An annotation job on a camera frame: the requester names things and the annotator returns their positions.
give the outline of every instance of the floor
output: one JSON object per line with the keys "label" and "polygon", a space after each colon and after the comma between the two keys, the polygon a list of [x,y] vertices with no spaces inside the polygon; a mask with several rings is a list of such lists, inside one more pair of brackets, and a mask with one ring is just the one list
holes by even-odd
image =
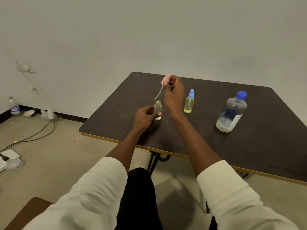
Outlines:
{"label": "floor", "polygon": [[[40,115],[10,118],[0,124],[0,148],[35,134],[46,123]],[[115,143],[79,135],[81,125],[63,120],[56,123],[55,131],[49,136],[13,147],[25,166],[18,171],[0,173],[0,230],[32,197],[56,202],[116,146]],[[37,137],[52,129],[50,124]],[[149,157],[148,151],[136,149],[130,169],[146,168]],[[158,162],[152,180],[165,230],[208,229],[210,217],[204,214],[205,203],[188,159],[171,157],[168,162]],[[265,205],[289,218],[300,229],[307,229],[307,186],[257,175],[248,183]]]}

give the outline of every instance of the pink cap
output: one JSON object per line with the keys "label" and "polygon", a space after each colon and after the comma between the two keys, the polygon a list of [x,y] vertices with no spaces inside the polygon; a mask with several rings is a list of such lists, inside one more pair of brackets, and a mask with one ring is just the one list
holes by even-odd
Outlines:
{"label": "pink cap", "polygon": [[169,78],[171,77],[171,74],[166,74],[165,77],[162,79],[161,84],[163,85],[163,81],[167,81],[167,83],[169,82]]}

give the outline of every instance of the yellow table edge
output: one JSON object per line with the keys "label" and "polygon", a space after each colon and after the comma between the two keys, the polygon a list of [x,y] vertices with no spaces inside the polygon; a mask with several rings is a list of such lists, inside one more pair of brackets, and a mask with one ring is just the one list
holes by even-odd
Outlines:
{"label": "yellow table edge", "polygon": [[[101,137],[101,136],[97,136],[97,135],[91,135],[91,134],[83,133],[83,132],[80,132],[80,131],[79,131],[79,133],[80,133],[80,135],[88,136],[88,137],[95,138],[95,139],[102,139],[102,140],[113,142],[113,143],[120,143],[119,140],[115,140],[115,139],[109,139],[109,138],[105,138],[105,137]],[[176,156],[176,157],[181,157],[181,158],[189,158],[189,156],[185,156],[185,155],[181,155],[181,154],[177,154],[177,153],[173,153],[173,152],[168,152],[168,151],[164,151],[164,150],[159,150],[159,149],[155,149],[155,148],[144,147],[144,146],[141,146],[141,145],[136,145],[135,147],[140,148],[140,149],[145,149],[145,150],[148,150],[148,151],[159,152],[159,153],[163,153],[163,154],[167,154],[167,155],[171,155],[171,156]],[[263,173],[263,172],[259,172],[259,171],[255,171],[255,170],[240,168],[240,167],[237,167],[237,166],[231,166],[231,167],[234,170],[246,172],[246,173],[249,173],[249,174],[257,174],[257,175],[260,175],[260,176],[264,176],[264,177],[268,177],[268,178],[275,178],[275,179],[286,181],[286,182],[297,183],[297,184],[300,184],[300,185],[307,185],[307,182],[303,182],[303,181],[296,180],[296,179],[285,178],[285,177],[281,177],[281,176],[277,176],[277,175],[273,175],[273,174],[267,174],[267,173]]]}

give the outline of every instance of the black baseboard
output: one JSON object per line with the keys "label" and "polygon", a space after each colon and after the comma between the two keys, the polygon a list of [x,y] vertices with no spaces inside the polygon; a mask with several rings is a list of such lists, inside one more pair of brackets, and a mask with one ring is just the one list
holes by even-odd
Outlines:
{"label": "black baseboard", "polygon": [[[33,108],[33,107],[23,106],[23,105],[19,105],[19,107],[22,111],[35,110],[35,113],[41,114],[40,109],[38,108]],[[81,123],[85,123],[85,121],[87,120],[87,118],[74,116],[74,115],[67,115],[67,114],[58,113],[58,112],[55,112],[55,114],[61,115],[63,119],[72,120],[72,121],[81,122]],[[12,117],[10,110],[3,112],[2,114],[0,114],[0,123],[4,122],[5,120],[8,120],[10,117]]]}
{"label": "black baseboard", "polygon": [[0,114],[0,123],[3,123],[4,121],[8,120],[10,117],[12,117],[10,110],[7,110]]}

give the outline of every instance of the white sweater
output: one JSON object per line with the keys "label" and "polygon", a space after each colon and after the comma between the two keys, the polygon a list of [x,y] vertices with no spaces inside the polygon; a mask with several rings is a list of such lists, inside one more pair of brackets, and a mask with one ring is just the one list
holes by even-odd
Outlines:
{"label": "white sweater", "polygon": [[[121,162],[104,157],[68,194],[34,218],[24,230],[113,230],[126,182],[127,172]],[[298,229],[287,218],[264,207],[259,195],[226,161],[205,169],[197,182],[218,229]]]}

